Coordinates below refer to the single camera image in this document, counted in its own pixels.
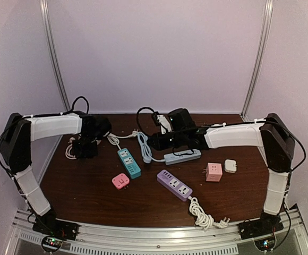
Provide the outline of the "purple power strip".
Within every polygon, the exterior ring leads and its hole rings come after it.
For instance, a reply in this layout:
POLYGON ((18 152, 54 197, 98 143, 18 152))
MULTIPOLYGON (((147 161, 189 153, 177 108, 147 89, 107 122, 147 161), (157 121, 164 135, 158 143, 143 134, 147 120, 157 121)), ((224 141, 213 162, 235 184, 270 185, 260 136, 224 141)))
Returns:
POLYGON ((165 169, 157 174, 157 181, 184 202, 192 198, 193 190, 165 169))

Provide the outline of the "pink square plug adapter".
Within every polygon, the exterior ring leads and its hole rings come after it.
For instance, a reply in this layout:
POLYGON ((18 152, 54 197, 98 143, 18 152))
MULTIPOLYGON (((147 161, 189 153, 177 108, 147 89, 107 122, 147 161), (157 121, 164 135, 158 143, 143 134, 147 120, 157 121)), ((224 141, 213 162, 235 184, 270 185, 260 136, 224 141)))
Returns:
POLYGON ((126 189, 130 183, 130 179, 124 173, 120 173, 112 178, 112 184, 117 190, 126 189))

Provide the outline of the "pink cube socket adapter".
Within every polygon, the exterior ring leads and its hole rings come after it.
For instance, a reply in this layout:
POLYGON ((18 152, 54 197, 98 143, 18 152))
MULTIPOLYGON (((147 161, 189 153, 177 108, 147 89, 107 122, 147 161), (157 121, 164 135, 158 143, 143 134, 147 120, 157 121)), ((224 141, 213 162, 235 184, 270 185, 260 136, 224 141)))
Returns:
POLYGON ((223 175, 222 164, 207 163, 204 174, 206 182, 219 182, 223 175))

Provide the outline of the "teal power strip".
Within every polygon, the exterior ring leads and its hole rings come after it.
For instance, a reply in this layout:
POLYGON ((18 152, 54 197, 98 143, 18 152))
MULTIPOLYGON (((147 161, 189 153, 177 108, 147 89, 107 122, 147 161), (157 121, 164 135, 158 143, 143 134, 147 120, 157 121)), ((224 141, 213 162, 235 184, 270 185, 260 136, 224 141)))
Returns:
POLYGON ((140 177, 141 168, 138 166, 131 153, 126 148, 119 150, 117 153, 129 177, 131 179, 140 177))

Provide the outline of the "white plug adapter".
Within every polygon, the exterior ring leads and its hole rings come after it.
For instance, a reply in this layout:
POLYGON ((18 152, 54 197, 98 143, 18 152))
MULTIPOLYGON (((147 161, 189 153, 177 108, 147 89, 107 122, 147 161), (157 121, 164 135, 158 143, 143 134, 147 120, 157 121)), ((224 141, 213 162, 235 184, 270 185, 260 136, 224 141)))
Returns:
POLYGON ((226 159, 224 162, 224 168, 226 173, 236 173, 237 172, 237 162, 233 159, 226 159))

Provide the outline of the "blue-grey power strip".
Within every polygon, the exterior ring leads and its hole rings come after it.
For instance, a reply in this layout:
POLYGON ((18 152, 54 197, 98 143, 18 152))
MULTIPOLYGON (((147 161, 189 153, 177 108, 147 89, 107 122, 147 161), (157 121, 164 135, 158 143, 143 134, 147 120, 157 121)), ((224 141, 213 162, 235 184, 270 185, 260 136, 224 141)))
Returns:
POLYGON ((201 158, 201 151, 197 149, 172 152, 164 155, 166 165, 179 164, 201 158))

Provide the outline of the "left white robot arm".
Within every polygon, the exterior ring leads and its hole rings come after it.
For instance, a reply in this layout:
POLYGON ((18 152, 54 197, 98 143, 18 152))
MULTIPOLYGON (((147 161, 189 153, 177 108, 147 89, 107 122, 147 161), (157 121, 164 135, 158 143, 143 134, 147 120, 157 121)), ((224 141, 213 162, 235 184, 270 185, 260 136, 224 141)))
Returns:
POLYGON ((0 136, 0 155, 7 173, 16 181, 32 210, 43 216, 51 205, 43 194, 32 170, 31 143, 49 137, 80 134, 85 142, 99 139, 97 118, 83 112, 49 116, 10 115, 0 136))

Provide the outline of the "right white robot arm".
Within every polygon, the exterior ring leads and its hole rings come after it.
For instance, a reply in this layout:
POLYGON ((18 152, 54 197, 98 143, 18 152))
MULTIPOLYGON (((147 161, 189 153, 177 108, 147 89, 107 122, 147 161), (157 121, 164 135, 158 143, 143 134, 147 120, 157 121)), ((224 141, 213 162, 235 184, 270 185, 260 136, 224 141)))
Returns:
POLYGON ((168 114, 172 130, 158 132, 148 138, 148 145, 156 150, 187 146, 208 150, 220 147, 251 146, 263 148, 269 181, 263 212, 256 223, 260 234, 268 234, 277 225, 279 214, 292 171, 295 138, 280 117, 271 113, 253 122, 197 126, 187 109, 179 108, 168 114))

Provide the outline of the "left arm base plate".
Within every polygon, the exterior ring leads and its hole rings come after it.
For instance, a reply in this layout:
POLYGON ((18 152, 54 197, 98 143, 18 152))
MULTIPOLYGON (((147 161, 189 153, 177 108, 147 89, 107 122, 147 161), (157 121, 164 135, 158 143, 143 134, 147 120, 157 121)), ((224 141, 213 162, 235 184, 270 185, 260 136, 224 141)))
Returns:
POLYGON ((54 216, 37 218, 32 229, 46 235, 51 235, 62 240, 75 241, 78 233, 78 224, 58 220, 54 216))

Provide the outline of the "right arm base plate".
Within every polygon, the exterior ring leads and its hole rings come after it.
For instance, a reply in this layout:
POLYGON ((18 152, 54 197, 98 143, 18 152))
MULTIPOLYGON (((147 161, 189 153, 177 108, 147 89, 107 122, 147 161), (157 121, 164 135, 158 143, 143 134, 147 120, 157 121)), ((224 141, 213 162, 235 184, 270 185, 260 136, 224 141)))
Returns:
POLYGON ((283 230, 284 226, 279 215, 270 215, 263 212, 258 219, 245 220, 239 223, 238 228, 241 239, 246 240, 283 230))

